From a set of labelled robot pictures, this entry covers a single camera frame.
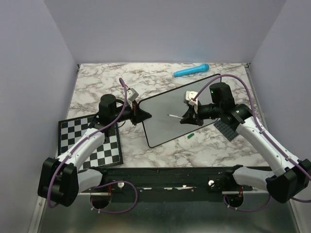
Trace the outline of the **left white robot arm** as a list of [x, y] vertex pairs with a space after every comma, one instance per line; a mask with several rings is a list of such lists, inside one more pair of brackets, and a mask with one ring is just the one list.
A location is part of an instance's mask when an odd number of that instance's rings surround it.
[[151, 114], [140, 109], [138, 103], [127, 99], [118, 100], [112, 94], [105, 94], [99, 102], [99, 110], [89, 124], [85, 134], [65, 153], [56, 159], [47, 158], [41, 169], [37, 194], [49, 203], [70, 206], [78, 193], [89, 188], [102, 192], [108, 180], [97, 169], [88, 176], [79, 169], [88, 157], [109, 138], [116, 123], [129, 120], [137, 125]]

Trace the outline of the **black framed whiteboard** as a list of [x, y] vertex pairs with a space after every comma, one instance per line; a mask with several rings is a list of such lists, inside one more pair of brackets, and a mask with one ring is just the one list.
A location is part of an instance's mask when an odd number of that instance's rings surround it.
[[217, 121], [206, 119], [202, 126], [196, 126], [180, 124], [180, 119], [168, 116], [171, 114], [181, 117], [188, 110], [188, 106], [184, 103], [185, 92], [199, 92], [205, 84], [216, 76], [217, 74], [184, 84], [139, 102], [139, 108], [152, 115], [151, 118], [143, 121], [147, 144], [150, 148], [190, 134]]

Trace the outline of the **green whiteboard marker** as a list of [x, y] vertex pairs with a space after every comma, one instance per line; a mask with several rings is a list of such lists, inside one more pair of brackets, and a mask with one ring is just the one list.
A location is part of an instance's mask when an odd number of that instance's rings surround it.
[[167, 116], [177, 118], [177, 119], [182, 119], [181, 116], [177, 116], [177, 115], [167, 114]]

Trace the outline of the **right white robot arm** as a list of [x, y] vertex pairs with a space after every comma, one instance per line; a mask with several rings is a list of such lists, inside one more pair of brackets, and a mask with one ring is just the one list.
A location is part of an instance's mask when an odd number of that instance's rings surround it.
[[224, 82], [210, 87], [212, 102], [202, 105], [194, 91], [186, 91], [184, 103], [188, 110], [181, 124], [202, 126], [205, 119], [219, 118], [239, 135], [243, 136], [265, 159], [271, 171], [259, 171], [237, 165], [224, 177], [224, 186], [235, 190], [240, 185], [267, 191], [276, 201], [286, 203], [309, 184], [311, 163], [300, 160], [287, 151], [253, 116], [245, 104], [236, 104], [230, 86]]

